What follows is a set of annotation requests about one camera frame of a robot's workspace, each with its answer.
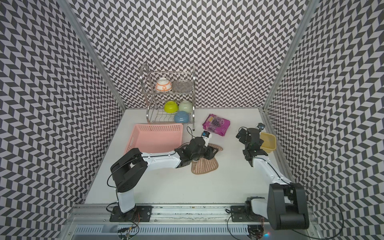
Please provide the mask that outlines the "striped brown square dishcloth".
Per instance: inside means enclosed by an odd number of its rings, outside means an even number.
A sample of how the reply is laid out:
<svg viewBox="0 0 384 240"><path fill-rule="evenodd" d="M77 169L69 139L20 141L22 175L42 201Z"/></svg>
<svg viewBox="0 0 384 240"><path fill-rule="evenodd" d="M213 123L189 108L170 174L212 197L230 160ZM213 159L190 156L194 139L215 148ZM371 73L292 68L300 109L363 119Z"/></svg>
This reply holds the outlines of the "striped brown square dishcloth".
<svg viewBox="0 0 384 240"><path fill-rule="evenodd" d="M191 172L195 175L203 175L215 171L219 167L215 157L210 160L200 158L198 161L192 161Z"/></svg>

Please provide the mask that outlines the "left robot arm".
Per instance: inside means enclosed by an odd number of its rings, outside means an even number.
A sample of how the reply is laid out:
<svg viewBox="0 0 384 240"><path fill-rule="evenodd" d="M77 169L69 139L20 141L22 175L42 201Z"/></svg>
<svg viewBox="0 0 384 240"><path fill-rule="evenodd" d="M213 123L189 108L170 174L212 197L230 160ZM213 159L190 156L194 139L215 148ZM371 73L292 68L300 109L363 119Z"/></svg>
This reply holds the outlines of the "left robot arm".
<svg viewBox="0 0 384 240"><path fill-rule="evenodd" d="M211 160L222 149L209 144L207 137L196 137L167 153L142 153L138 148L129 150L111 166L120 212L125 214L136 206L134 187L145 171L178 169L200 159Z"/></svg>

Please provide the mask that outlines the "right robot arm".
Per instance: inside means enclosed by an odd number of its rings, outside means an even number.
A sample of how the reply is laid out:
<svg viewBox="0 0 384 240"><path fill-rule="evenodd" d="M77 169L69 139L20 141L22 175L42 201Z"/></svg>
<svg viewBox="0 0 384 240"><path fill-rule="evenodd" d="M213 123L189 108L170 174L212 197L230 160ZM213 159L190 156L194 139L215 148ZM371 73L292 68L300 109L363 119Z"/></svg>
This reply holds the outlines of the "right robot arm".
<svg viewBox="0 0 384 240"><path fill-rule="evenodd" d="M285 177L262 149L261 132L265 125L256 128L239 128L236 138L244 144L243 155L250 166L260 171L269 184L265 197L251 197L252 213L266 218L274 230L306 230L310 226L305 189Z"/></svg>

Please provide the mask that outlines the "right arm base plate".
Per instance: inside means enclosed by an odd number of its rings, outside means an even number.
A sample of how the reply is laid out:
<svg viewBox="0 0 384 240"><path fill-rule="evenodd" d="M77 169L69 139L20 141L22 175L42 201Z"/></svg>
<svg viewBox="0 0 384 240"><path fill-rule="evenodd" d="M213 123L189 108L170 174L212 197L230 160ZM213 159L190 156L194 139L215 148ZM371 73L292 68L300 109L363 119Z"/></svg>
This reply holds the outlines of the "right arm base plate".
<svg viewBox="0 0 384 240"><path fill-rule="evenodd" d="M250 207L230 206L230 209L227 209L226 212L231 216L231 221L234 223L269 223L268 219L254 214Z"/></svg>

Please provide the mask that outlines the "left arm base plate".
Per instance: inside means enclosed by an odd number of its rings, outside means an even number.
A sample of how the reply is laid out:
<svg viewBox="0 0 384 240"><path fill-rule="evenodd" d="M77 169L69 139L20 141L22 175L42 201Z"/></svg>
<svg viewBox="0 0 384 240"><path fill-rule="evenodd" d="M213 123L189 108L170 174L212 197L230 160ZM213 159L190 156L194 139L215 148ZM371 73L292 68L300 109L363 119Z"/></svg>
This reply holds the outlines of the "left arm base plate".
<svg viewBox="0 0 384 240"><path fill-rule="evenodd" d="M152 215L153 206L136 205L132 210L122 213L119 206L115 206L110 216L110 222L149 222Z"/></svg>

